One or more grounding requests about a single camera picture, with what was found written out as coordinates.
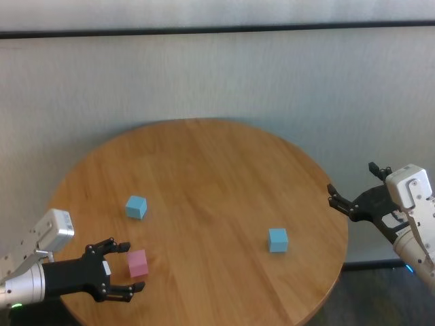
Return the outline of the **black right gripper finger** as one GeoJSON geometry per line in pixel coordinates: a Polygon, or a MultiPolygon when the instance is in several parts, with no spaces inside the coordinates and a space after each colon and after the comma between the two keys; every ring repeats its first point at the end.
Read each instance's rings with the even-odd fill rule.
{"type": "Polygon", "coordinates": [[[348,217],[351,217],[354,211],[353,203],[342,197],[331,183],[327,184],[327,191],[329,194],[328,203],[330,207],[348,217]]]}
{"type": "Polygon", "coordinates": [[[386,184],[386,178],[392,173],[392,169],[388,166],[386,168],[380,168],[374,162],[368,163],[369,171],[379,180],[386,184]]]}

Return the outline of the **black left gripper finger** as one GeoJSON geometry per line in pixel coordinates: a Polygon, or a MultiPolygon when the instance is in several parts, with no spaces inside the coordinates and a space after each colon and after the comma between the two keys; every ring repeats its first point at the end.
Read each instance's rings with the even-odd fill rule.
{"type": "Polygon", "coordinates": [[[103,261],[110,253],[126,253],[130,250],[130,242],[116,242],[114,238],[108,238],[96,244],[86,247],[87,261],[103,261]]]}
{"type": "Polygon", "coordinates": [[[134,294],[143,291],[145,282],[133,283],[131,285],[108,285],[101,290],[102,301],[130,302],[134,294]]]}

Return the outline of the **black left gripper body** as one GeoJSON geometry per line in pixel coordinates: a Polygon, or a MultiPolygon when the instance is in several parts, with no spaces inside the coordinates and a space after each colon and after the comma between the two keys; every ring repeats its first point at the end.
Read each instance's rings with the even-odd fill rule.
{"type": "Polygon", "coordinates": [[[104,261],[103,255],[89,251],[78,259],[42,264],[45,298],[84,292],[96,302],[105,301],[110,275],[104,261]]]}

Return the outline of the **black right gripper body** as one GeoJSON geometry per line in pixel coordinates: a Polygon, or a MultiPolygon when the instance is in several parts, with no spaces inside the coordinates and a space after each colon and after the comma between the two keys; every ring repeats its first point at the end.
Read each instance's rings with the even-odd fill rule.
{"type": "Polygon", "coordinates": [[[349,219],[352,222],[371,222],[391,244],[396,241],[398,232],[408,227],[405,214],[392,201],[386,185],[378,185],[359,195],[351,203],[349,219]],[[383,218],[387,215],[392,215],[398,225],[387,226],[383,222],[383,218]]]}

